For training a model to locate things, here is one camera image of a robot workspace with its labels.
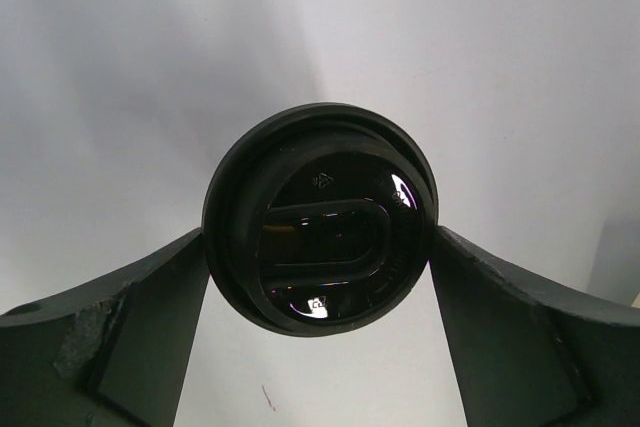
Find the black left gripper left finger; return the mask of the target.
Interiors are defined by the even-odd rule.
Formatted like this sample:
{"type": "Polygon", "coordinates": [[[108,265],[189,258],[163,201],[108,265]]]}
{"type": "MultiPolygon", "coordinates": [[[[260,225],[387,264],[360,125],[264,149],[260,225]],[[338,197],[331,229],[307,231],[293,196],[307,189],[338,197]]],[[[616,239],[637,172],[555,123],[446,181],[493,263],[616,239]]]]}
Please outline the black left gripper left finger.
{"type": "Polygon", "coordinates": [[[2,425],[173,425],[208,281],[194,229],[2,314],[2,425]]]}

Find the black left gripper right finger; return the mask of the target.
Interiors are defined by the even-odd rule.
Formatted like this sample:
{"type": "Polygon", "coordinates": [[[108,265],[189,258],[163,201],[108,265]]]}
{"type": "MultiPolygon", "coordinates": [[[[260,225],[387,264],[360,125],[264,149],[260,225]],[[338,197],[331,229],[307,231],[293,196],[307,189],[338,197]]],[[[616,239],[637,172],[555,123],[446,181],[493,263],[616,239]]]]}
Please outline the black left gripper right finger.
{"type": "Polygon", "coordinates": [[[468,425],[638,425],[637,308],[537,275],[446,227],[430,271],[468,425]]]}

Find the black coffee cup lid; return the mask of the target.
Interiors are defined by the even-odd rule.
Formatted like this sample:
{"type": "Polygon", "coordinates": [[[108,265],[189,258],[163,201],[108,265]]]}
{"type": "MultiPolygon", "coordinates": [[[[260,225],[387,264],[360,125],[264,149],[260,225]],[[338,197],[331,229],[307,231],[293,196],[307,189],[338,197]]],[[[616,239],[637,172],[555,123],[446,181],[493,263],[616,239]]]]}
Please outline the black coffee cup lid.
{"type": "Polygon", "coordinates": [[[415,286],[434,248],[431,166],[372,111],[316,103],[273,115],[223,157],[202,211],[222,296],[281,335],[362,328],[415,286]]]}

